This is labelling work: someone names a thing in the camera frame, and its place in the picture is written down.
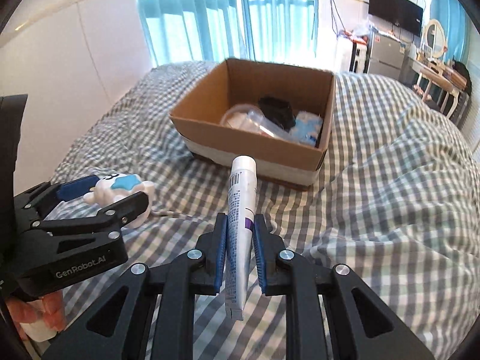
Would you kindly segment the left hand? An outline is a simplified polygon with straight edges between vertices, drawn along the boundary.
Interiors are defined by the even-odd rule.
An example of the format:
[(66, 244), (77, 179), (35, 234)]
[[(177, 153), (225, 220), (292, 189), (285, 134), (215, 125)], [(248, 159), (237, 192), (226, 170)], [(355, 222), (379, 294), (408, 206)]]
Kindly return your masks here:
[(43, 320), (48, 328), (60, 332), (66, 328), (64, 297), (62, 291), (53, 292), (41, 298), (43, 311), (36, 310), (33, 306), (14, 297), (7, 299), (7, 307), (10, 312), (19, 336), (23, 341), (28, 339), (27, 334), (21, 327), (22, 323), (35, 323)]

